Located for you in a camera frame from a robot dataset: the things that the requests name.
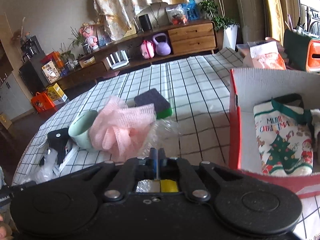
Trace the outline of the green orange tissue box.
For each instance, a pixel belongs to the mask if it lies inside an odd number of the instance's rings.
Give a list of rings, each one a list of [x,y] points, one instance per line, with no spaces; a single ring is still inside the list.
[[[319,39],[286,29],[283,45],[289,68],[319,73]]]

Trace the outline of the clear plastic bag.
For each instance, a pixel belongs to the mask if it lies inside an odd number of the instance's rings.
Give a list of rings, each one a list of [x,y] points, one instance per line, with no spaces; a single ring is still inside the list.
[[[151,148],[160,149],[171,138],[180,136],[179,125],[170,119],[156,120],[144,140],[141,148],[138,150],[139,157],[147,157]]]

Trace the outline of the white wifi router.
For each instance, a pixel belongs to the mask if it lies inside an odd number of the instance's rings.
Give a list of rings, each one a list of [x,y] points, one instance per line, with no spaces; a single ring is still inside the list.
[[[129,58],[127,57],[125,50],[115,51],[106,57],[106,61],[112,70],[125,67],[129,64]]]

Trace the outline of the mint green ceramic mug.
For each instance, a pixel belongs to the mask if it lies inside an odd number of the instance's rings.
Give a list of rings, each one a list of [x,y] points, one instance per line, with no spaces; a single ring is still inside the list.
[[[98,116],[96,110],[85,111],[79,114],[71,123],[68,129],[68,135],[82,149],[87,151],[93,150],[91,139],[89,137],[89,129]]]

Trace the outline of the yellow carton box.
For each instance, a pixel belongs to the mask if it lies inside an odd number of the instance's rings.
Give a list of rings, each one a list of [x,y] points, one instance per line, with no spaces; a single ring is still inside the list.
[[[60,88],[60,86],[55,83],[49,86],[46,90],[48,98],[53,102],[55,106],[65,103],[68,100],[67,95]]]

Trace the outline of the pink mesh bath pouf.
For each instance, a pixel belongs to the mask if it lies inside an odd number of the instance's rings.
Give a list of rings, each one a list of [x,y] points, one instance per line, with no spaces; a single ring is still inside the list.
[[[111,96],[89,129],[95,150],[108,152],[116,162],[137,155],[151,125],[156,121],[153,104],[128,107],[122,99]]]

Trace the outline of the black knit hat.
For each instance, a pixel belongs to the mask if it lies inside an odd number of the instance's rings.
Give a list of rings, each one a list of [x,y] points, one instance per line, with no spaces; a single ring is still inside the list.
[[[62,128],[51,131],[47,134],[46,139],[40,144],[39,148],[45,144],[56,150],[57,152],[57,165],[63,164],[65,158],[72,149],[72,142],[68,133],[68,128]]]

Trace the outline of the red white cardboard box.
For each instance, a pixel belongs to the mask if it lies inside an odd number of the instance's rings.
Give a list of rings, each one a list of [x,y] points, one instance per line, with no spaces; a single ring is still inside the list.
[[[234,68],[230,90],[229,167],[286,187],[300,198],[319,195],[319,75],[297,70]],[[257,145],[253,107],[287,94],[302,96],[314,125],[313,170],[308,176],[264,174]]]

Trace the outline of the yellow sponge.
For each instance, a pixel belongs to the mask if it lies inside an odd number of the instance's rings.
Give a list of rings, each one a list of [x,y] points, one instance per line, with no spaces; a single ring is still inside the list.
[[[170,179],[160,180],[160,187],[162,193],[176,193],[179,192],[177,182]]]

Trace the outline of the orange gift bag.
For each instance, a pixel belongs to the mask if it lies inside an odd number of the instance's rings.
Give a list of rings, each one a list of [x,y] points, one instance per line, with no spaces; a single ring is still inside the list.
[[[46,92],[36,92],[35,96],[31,98],[31,104],[38,113],[45,112],[55,107]]]

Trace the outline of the checkered white tablecloth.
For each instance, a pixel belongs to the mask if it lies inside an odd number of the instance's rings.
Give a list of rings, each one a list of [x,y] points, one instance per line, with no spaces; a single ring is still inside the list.
[[[18,239],[300,239],[319,235],[319,75],[244,68],[234,52],[114,77],[59,109],[24,153],[83,134],[56,179],[20,189]]]

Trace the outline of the wooden tv console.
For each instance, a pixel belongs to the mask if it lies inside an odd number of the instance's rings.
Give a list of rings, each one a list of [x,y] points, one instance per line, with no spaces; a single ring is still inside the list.
[[[157,34],[165,34],[164,37],[157,37],[157,41],[166,42],[170,47],[170,54],[154,53],[153,57],[147,59],[140,48],[145,41],[152,41]],[[63,90],[67,90],[89,81],[97,81],[99,78],[113,77],[121,71],[132,70],[135,67],[145,67],[152,63],[202,52],[213,53],[217,49],[213,21],[196,20],[186,24],[166,25],[125,37],[83,56],[80,59],[82,62],[91,58],[94,62],[61,77],[56,83]]]

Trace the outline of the black cabinet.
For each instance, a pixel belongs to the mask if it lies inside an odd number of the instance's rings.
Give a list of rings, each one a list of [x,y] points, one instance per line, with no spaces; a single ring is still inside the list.
[[[49,85],[49,81],[42,70],[44,63],[41,60],[45,57],[44,52],[35,54],[25,61],[19,69],[19,74],[32,96],[35,96],[37,92],[42,92]]]

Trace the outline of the potted green tree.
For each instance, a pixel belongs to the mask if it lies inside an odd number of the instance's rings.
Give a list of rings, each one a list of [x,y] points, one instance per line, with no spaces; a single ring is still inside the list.
[[[218,49],[235,50],[239,23],[226,16],[223,0],[202,0],[197,4],[201,14],[214,22],[217,34]]]

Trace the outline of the purple green scrub sponge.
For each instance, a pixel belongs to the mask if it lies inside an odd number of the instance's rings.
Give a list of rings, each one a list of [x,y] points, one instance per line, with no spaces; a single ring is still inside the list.
[[[155,88],[135,96],[134,102],[136,106],[153,104],[157,119],[172,116],[171,104]]]

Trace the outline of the pink doll figure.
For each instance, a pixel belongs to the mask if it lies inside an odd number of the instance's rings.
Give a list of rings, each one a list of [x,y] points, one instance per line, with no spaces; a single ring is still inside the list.
[[[99,48],[98,39],[94,34],[93,25],[89,23],[83,23],[79,32],[85,38],[86,43],[91,47],[91,49],[96,50]]]

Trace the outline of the orange snack bag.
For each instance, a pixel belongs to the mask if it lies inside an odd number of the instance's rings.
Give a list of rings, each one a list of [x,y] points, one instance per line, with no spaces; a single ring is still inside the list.
[[[286,70],[285,61],[278,50],[277,41],[265,41],[249,47],[243,66],[257,69]]]

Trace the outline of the purple kettlebell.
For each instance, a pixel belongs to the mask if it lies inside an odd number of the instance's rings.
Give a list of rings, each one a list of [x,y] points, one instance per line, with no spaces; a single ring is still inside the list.
[[[165,41],[158,42],[156,38],[158,37],[164,37]],[[152,37],[153,42],[156,46],[156,54],[159,56],[168,56],[171,53],[171,48],[168,44],[168,36],[166,33],[157,33],[156,35],[153,35]]]

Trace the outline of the black cylinder speaker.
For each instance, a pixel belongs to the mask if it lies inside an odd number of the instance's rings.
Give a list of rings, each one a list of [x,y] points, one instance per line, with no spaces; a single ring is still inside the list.
[[[148,14],[144,14],[138,17],[142,31],[152,30],[152,24]]]

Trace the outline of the christmas print cloth bag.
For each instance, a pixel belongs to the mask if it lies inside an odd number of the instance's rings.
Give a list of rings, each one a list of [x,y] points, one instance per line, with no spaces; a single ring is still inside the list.
[[[302,96],[287,94],[253,107],[262,172],[308,176],[313,170],[314,125]]]

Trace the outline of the pink toy case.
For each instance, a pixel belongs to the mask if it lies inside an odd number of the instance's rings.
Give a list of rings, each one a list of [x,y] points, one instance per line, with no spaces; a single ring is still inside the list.
[[[143,40],[140,45],[140,52],[144,59],[151,59],[155,56],[155,44],[150,40]]]

